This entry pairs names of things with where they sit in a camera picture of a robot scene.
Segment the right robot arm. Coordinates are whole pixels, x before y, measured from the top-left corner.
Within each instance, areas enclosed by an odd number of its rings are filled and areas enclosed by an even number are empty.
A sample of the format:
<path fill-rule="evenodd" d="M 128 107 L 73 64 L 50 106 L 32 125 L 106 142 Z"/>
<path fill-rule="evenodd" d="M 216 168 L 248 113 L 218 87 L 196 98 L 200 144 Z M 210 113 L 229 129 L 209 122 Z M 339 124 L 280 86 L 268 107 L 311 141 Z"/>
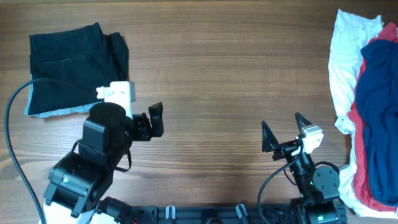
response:
<path fill-rule="evenodd" d="M 282 215 L 290 223 L 346 223 L 344 206 L 336 201 L 340 198 L 340 170 L 327 161 L 313 162 L 310 154 L 318 148 L 324 137 L 323 130 L 311 123 L 299 112 L 295 113 L 299 134 L 295 139 L 280 143 L 269 125 L 263 121 L 262 152 L 272 152 L 272 159 L 285 159 L 286 165 L 272 173 L 261 185 L 257 195 L 257 209 L 263 223 L 272 223 L 266 212 L 277 213 L 261 203 L 262 193 L 268 183 L 279 173 L 289 169 L 293 183 L 300 192 L 299 198 L 293 198 L 288 204 L 287 213 Z"/>

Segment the black shorts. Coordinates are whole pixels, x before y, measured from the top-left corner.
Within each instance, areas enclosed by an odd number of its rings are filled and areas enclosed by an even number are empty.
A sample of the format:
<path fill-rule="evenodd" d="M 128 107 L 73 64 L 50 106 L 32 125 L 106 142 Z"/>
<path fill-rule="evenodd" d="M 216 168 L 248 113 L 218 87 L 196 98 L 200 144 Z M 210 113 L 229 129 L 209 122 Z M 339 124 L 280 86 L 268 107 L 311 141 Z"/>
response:
<path fill-rule="evenodd" d="M 98 23 L 64 32 L 34 34 L 30 73 L 96 88 L 128 78 L 129 50 L 122 35 L 103 34 Z"/>

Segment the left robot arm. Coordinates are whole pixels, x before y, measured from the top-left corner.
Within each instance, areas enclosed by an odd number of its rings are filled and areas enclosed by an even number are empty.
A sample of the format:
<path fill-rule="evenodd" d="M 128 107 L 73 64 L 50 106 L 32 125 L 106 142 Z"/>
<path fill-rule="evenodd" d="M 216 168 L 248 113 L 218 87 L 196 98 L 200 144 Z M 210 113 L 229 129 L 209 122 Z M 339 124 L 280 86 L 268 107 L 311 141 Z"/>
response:
<path fill-rule="evenodd" d="M 113 183 L 114 171 L 125 171 L 118 164 L 124 156 L 131 157 L 132 143 L 163 135 L 163 109 L 156 103 L 148 113 L 128 117 L 116 103 L 94 105 L 83 123 L 82 138 L 50 170 L 45 204 L 61 205 L 73 218 L 94 209 Z"/>

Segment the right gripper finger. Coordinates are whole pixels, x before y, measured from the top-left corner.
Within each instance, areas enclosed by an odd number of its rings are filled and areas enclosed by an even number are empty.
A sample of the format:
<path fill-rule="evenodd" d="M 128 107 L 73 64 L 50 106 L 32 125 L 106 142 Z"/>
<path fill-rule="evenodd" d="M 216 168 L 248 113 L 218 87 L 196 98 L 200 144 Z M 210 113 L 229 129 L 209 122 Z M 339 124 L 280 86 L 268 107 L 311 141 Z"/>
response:
<path fill-rule="evenodd" d="M 265 121 L 262 121 L 262 152 L 272 152 L 279 147 L 279 142 Z"/>
<path fill-rule="evenodd" d="M 297 122 L 298 130 L 301 130 L 305 126 L 312 125 L 312 123 L 307 120 L 304 116 L 302 116 L 299 112 L 295 113 L 295 119 Z"/>

